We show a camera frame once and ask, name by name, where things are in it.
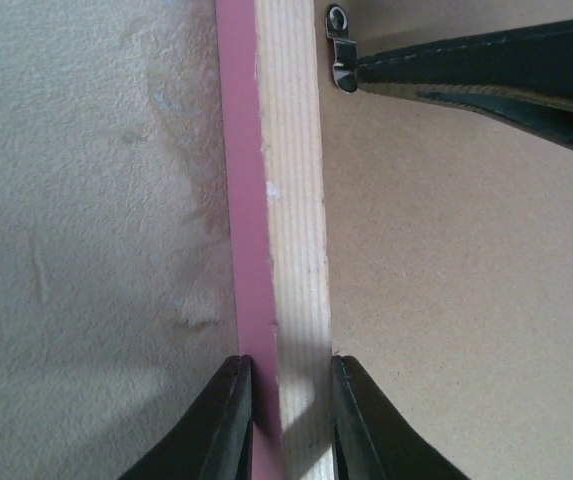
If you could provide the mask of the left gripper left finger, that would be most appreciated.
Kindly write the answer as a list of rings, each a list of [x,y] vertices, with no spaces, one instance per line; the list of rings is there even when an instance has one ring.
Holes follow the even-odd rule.
[[[224,360],[179,422],[123,479],[249,479],[252,472],[252,360]]]

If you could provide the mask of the pink picture frame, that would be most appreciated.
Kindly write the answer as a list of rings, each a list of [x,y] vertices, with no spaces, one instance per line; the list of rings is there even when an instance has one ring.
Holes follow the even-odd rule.
[[[238,345],[256,479],[332,479],[331,314],[316,11],[216,5]]]

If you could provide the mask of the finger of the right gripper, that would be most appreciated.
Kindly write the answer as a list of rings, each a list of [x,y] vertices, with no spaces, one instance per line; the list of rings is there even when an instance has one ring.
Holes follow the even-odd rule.
[[[468,110],[573,151],[573,20],[359,59],[368,93]]]

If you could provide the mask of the brown cardboard backing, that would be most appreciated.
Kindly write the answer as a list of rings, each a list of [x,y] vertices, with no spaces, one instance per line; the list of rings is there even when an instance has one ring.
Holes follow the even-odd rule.
[[[573,152],[317,58],[335,352],[470,478],[573,479]]]

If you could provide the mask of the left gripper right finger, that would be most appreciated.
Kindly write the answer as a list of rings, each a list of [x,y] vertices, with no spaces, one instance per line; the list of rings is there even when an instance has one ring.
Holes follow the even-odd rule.
[[[464,479],[423,439],[353,356],[335,355],[333,450],[339,479]]]

